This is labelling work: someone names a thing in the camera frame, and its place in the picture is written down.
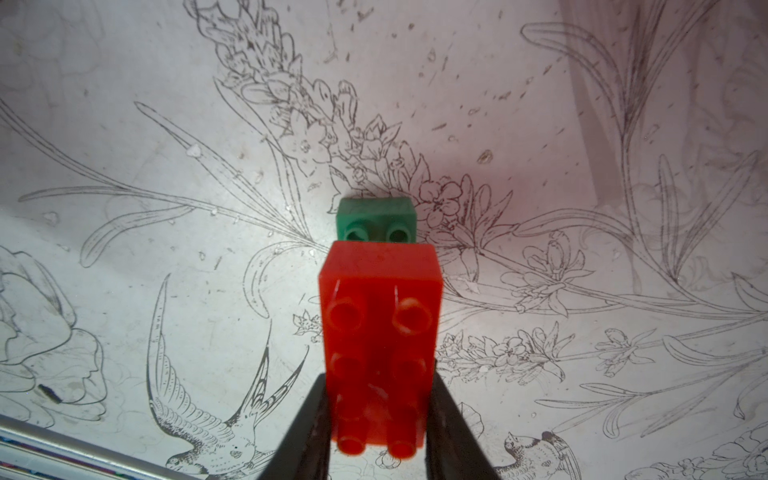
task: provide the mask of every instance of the dark spot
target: dark spot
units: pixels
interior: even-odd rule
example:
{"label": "dark spot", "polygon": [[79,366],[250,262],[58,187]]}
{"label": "dark spot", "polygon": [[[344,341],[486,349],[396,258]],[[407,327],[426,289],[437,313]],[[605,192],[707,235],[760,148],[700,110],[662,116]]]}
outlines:
{"label": "dark spot", "polygon": [[50,387],[38,385],[38,389],[40,389],[40,391],[43,392],[43,395],[47,396],[53,403],[61,403],[61,399],[58,398],[58,395],[56,395]]}
{"label": "dark spot", "polygon": [[369,10],[365,13],[357,12],[357,21],[362,22],[366,18],[368,18],[373,13],[373,7],[369,8]]}

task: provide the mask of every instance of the lego stud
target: lego stud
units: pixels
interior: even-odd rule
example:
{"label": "lego stud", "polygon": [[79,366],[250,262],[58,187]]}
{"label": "lego stud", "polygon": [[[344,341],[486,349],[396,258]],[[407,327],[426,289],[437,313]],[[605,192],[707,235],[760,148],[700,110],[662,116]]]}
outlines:
{"label": "lego stud", "polygon": [[367,436],[368,423],[365,419],[339,419],[339,428],[336,430],[336,444],[339,446],[341,453],[360,455],[366,450]]}
{"label": "lego stud", "polygon": [[386,241],[392,243],[411,243],[408,227],[400,222],[393,222],[386,231]]}
{"label": "lego stud", "polygon": [[418,383],[427,373],[424,359],[417,357],[397,358],[392,363],[392,377],[400,383]]}
{"label": "lego stud", "polygon": [[331,356],[330,370],[342,380],[358,379],[363,374],[362,356],[349,353],[334,353]]}
{"label": "lego stud", "polygon": [[402,335],[419,335],[432,325],[432,314],[412,296],[400,300],[392,324]]}
{"label": "lego stud", "polygon": [[411,458],[416,454],[416,410],[400,406],[392,411],[387,427],[387,449],[395,458]]}
{"label": "lego stud", "polygon": [[360,420],[366,394],[358,386],[344,386],[336,396],[336,417],[342,420]]}
{"label": "lego stud", "polygon": [[367,242],[370,240],[368,230],[362,222],[351,223],[344,231],[344,240],[352,242]]}
{"label": "lego stud", "polygon": [[362,298],[343,297],[328,305],[326,316],[330,325],[337,330],[353,332],[362,325],[364,306]]}

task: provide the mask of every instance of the leaf drawing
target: leaf drawing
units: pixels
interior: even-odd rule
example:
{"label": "leaf drawing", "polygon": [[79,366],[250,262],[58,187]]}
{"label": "leaf drawing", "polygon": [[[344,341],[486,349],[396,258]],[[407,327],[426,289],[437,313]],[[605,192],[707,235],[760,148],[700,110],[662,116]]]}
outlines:
{"label": "leaf drawing", "polygon": [[666,155],[659,156],[659,185],[661,192],[661,258],[664,268],[672,274],[677,260],[677,192],[674,175]]}
{"label": "leaf drawing", "polygon": [[109,243],[123,232],[132,228],[145,227],[153,223],[182,217],[192,210],[195,209],[187,205],[182,205],[180,207],[120,215],[99,227],[98,230],[93,232],[88,239],[86,239],[80,251],[80,264],[85,268],[88,268],[96,263],[96,260],[98,260]]}
{"label": "leaf drawing", "polygon": [[768,312],[768,293],[761,292],[744,277],[735,273],[733,274],[733,285],[736,286],[736,293],[744,305],[756,312]]}
{"label": "leaf drawing", "polygon": [[747,155],[720,189],[720,192],[699,214],[683,240],[683,245],[680,248],[680,258],[675,266],[675,276],[680,274],[680,269],[683,268],[685,260],[687,260],[699,242],[712,230],[712,227],[720,221],[720,218],[725,215],[731,205],[733,205],[733,202],[741,195],[759,159],[760,152],[758,151]]}
{"label": "leaf drawing", "polygon": [[291,241],[273,243],[251,257],[243,275],[243,291],[253,311],[264,318],[270,318],[269,310],[261,296],[261,289],[266,284],[266,268],[282,253],[305,246],[303,243]]}

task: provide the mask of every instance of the stain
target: stain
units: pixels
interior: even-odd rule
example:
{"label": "stain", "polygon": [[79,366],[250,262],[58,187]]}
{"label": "stain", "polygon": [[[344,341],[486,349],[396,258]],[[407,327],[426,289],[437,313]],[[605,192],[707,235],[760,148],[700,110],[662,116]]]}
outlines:
{"label": "stain", "polygon": [[200,158],[203,156],[203,151],[200,149],[200,145],[194,144],[187,149],[187,156],[192,158]]}
{"label": "stain", "polygon": [[487,165],[487,164],[490,164],[492,161],[493,161],[493,152],[490,150],[484,151],[478,157],[478,164],[480,165]]}
{"label": "stain", "polygon": [[43,392],[43,395],[48,397],[53,403],[61,403],[59,396],[56,395],[56,392],[54,392],[50,387],[45,385],[38,385],[38,389]]}
{"label": "stain", "polygon": [[45,219],[45,222],[51,227],[58,225],[59,219],[56,212],[47,212],[46,214],[43,214],[43,218]]}
{"label": "stain", "polygon": [[368,18],[373,13],[373,7],[371,7],[367,12],[357,12],[357,21],[362,22],[366,18]]}

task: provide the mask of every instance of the bird wing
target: bird wing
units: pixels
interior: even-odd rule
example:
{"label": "bird wing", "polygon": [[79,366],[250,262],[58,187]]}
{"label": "bird wing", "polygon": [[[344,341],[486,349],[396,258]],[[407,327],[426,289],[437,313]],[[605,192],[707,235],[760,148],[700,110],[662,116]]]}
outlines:
{"label": "bird wing", "polygon": [[554,449],[558,451],[560,457],[560,466],[558,469],[565,470],[568,475],[571,476],[571,480],[581,480],[581,470],[578,467],[578,460],[574,455],[571,447],[565,440],[561,439],[552,432],[543,432],[541,434],[541,440],[549,442],[554,446]]}
{"label": "bird wing", "polygon": [[250,462],[241,469],[234,472],[222,473],[219,475],[209,475],[205,480],[237,480],[239,478],[258,478],[254,475],[261,472],[269,465],[275,452],[256,452]]}
{"label": "bird wing", "polygon": [[265,346],[264,354],[261,356],[261,364],[259,364],[259,369],[256,372],[256,378],[253,379],[253,384],[251,384],[248,393],[245,395],[243,404],[232,415],[232,418],[227,420],[227,425],[232,427],[233,430],[249,429],[252,432],[256,425],[259,425],[259,422],[264,420],[283,401],[299,377],[305,360],[306,353],[304,354],[304,359],[293,370],[288,380],[271,397],[265,400],[266,378],[270,370],[270,348]]}
{"label": "bird wing", "polygon": [[157,296],[147,351],[147,390],[152,415],[168,435],[187,440],[196,448],[210,449],[230,441],[234,434],[224,422],[192,403],[165,355],[163,317],[167,284],[168,276]]}

